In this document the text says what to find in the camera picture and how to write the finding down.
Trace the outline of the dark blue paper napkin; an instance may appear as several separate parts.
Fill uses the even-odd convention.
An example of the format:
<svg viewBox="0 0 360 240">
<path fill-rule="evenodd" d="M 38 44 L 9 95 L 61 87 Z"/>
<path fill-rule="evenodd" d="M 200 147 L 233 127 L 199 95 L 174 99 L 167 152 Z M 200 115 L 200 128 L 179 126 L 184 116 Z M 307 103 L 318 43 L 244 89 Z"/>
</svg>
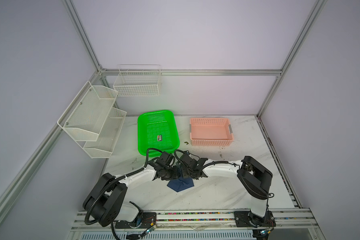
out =
<svg viewBox="0 0 360 240">
<path fill-rule="evenodd" d="M 170 180 L 167 187 L 178 193 L 194 187 L 194 182 L 192 178 L 184 179 L 183 177 L 180 177 L 176 180 Z"/>
</svg>

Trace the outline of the green plastic basket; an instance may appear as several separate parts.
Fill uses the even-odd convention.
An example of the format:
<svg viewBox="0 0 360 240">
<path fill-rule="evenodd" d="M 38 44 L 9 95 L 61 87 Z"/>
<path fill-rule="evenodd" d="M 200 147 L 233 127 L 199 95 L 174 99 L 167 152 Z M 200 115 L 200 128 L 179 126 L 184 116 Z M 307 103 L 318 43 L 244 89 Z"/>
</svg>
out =
<svg viewBox="0 0 360 240">
<path fill-rule="evenodd" d="M 138 151 L 145 156 L 147 149 L 155 148 L 173 153 L 180 146 L 174 113 L 169 110 L 144 113 L 138 117 Z"/>
</svg>

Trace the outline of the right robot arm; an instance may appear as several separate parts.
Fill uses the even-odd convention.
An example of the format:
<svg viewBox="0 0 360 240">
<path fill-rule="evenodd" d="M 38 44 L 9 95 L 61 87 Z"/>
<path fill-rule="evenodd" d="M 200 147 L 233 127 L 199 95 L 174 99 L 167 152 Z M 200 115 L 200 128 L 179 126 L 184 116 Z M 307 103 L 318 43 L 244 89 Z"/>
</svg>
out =
<svg viewBox="0 0 360 240">
<path fill-rule="evenodd" d="M 237 178 L 252 196 L 250 216 L 263 219 L 268 211 L 268 199 L 273 174 L 251 156 L 238 161 L 215 161 L 208 158 L 194 159 L 188 151 L 175 150 L 175 159 L 185 177 L 194 180 L 208 177 Z"/>
</svg>

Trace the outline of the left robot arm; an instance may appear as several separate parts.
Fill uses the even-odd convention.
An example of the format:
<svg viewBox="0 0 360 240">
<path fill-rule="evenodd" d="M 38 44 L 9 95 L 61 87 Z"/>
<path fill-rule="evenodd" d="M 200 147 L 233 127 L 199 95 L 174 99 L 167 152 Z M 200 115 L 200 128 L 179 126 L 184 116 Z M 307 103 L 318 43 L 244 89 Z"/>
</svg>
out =
<svg viewBox="0 0 360 240">
<path fill-rule="evenodd" d="M 117 177 L 106 173 L 99 178 L 83 202 L 86 225 L 107 227 L 120 221 L 137 228 L 142 224 L 144 211 L 133 202 L 125 202 L 127 191 L 156 179 L 170 181 L 179 177 L 172 154 L 152 148 L 148 151 L 161 155 L 152 160 L 146 155 L 144 166 L 128 174 Z"/>
</svg>

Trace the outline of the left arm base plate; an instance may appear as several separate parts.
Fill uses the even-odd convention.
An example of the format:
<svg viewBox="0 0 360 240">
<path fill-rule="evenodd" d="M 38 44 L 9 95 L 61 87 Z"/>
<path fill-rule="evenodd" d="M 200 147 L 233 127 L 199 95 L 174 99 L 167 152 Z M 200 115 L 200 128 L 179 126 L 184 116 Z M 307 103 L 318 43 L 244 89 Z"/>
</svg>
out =
<svg viewBox="0 0 360 240">
<path fill-rule="evenodd" d="M 114 221 L 116 229 L 147 229 L 154 224 L 157 220 L 157 213 L 155 212 L 144 212 L 138 214 L 137 217 L 132 221 Z"/>
</svg>

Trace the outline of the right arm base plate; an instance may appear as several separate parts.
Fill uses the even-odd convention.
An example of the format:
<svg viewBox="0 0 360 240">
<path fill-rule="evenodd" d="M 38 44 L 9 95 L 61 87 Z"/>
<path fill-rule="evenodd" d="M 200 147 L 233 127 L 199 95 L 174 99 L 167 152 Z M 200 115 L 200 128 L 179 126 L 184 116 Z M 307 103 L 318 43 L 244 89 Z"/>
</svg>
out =
<svg viewBox="0 0 360 240">
<path fill-rule="evenodd" d="M 266 210 L 266 214 L 264 217 L 258 217 L 250 211 L 235 211 L 234 219 L 238 228 L 267 228 L 276 226 L 273 213 L 269 210 Z"/>
</svg>

